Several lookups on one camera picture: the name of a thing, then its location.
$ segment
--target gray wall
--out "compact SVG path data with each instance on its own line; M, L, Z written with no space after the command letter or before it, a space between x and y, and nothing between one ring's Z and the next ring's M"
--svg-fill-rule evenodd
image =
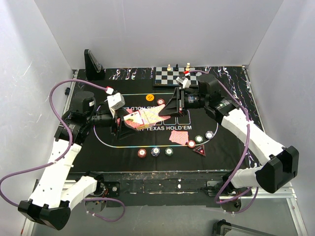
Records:
M58 120L48 94L72 71L35 2L0 0L0 177L47 163ZM55 105L62 111L63 89ZM42 171L7 179L2 190L16 203L26 200ZM0 231L20 235L24 217L0 198Z
M283 0L35 0L71 68L249 64Z
M300 152L292 184L309 235L315 235L315 3L284 0L249 75L266 132Z

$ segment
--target black triangle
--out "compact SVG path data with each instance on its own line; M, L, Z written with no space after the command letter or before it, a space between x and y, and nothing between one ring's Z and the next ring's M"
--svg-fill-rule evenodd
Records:
M200 145L193 149L193 151L197 152L200 155L206 156L206 149L204 145Z

